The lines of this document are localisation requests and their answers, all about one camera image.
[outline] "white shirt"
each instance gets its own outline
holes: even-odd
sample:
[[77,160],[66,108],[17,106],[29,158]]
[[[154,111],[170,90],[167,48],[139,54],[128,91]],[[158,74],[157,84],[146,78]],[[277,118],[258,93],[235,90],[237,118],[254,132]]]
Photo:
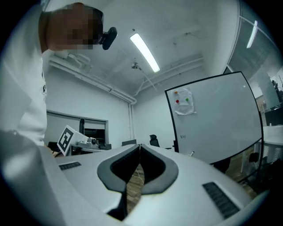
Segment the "white shirt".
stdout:
[[25,14],[1,54],[0,129],[16,130],[43,146],[47,89],[38,36],[41,12],[36,5]]

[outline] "paper on whiteboard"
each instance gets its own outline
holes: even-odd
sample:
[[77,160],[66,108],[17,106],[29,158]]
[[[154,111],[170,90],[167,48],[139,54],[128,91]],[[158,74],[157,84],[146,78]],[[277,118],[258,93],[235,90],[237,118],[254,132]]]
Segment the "paper on whiteboard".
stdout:
[[188,88],[177,88],[172,90],[175,99],[175,113],[178,115],[189,115],[196,113],[191,91]]

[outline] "whiteboard frame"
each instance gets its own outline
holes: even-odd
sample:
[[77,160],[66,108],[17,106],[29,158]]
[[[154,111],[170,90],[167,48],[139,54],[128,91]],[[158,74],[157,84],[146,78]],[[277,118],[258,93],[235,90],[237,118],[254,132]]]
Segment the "whiteboard frame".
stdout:
[[[176,144],[177,144],[177,148],[175,147],[175,152],[179,152],[179,143],[178,143],[178,136],[177,136],[177,132],[176,132],[176,127],[175,127],[175,122],[174,122],[174,117],[173,117],[173,112],[172,112],[172,108],[171,108],[171,105],[170,105],[170,100],[169,100],[169,97],[168,97],[168,94],[167,92],[170,91],[170,90],[173,90],[173,89],[176,89],[176,88],[179,88],[179,87],[183,87],[183,86],[186,86],[186,85],[190,85],[192,83],[197,83],[197,82],[200,82],[200,81],[204,81],[204,80],[208,80],[208,79],[213,79],[213,78],[216,78],[216,77],[220,77],[220,76],[227,76],[227,75],[231,75],[231,74],[236,74],[236,73],[241,73],[243,75],[242,72],[231,72],[231,73],[227,73],[227,74],[221,74],[221,75],[215,75],[215,76],[211,76],[211,77],[208,77],[208,78],[204,78],[204,79],[199,79],[199,80],[196,80],[196,81],[193,81],[193,82],[189,82],[189,83],[185,83],[185,84],[182,84],[182,85],[179,85],[179,86],[176,86],[176,87],[172,87],[170,89],[166,89],[165,90],[165,95],[166,95],[166,98],[167,98],[167,102],[168,102],[168,105],[169,105],[169,109],[170,109],[170,114],[171,114],[171,118],[172,118],[172,123],[173,123],[173,128],[174,128],[174,135],[175,135],[175,140],[176,140]],[[245,81],[247,82],[251,92],[252,92],[252,89],[247,81],[247,79],[245,78],[245,76],[243,75]],[[264,148],[264,132],[263,132],[263,124],[262,124],[262,118],[261,118],[261,114],[260,114],[260,111],[258,109],[258,106],[256,104],[256,108],[257,108],[257,112],[259,114],[259,117],[260,117],[260,128],[261,128],[261,138],[259,138],[256,142],[254,142],[253,144],[251,144],[250,146],[246,147],[245,149],[241,150],[240,152],[234,154],[234,155],[231,155],[229,158],[232,158],[240,153],[242,153],[243,151],[249,149],[250,147],[252,147],[253,145],[255,145],[257,142],[259,142],[261,140],[261,150],[260,150],[260,165],[261,165],[261,161],[262,161],[262,157],[263,157],[263,148]]]

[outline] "fluorescent light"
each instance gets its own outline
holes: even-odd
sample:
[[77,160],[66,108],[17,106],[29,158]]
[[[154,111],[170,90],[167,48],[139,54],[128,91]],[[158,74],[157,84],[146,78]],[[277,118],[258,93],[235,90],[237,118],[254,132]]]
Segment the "fluorescent light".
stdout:
[[132,42],[136,45],[142,55],[145,57],[147,62],[150,64],[151,68],[154,72],[158,72],[160,70],[158,64],[156,63],[153,55],[151,54],[149,48],[146,46],[143,39],[140,37],[138,33],[134,34],[131,38]]
[[251,37],[249,38],[249,42],[248,42],[248,45],[247,45],[247,49],[252,46],[252,42],[253,42],[253,40],[255,39],[256,32],[257,32],[257,21],[255,21],[255,25],[253,26],[252,34],[251,34]]

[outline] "neck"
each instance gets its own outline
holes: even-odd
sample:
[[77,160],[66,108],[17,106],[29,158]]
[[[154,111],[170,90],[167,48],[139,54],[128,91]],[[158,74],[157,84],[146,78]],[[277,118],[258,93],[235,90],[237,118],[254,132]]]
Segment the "neck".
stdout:
[[46,32],[47,32],[49,17],[50,17],[50,13],[42,12],[38,23],[38,36],[39,36],[39,43],[42,53],[48,50]]

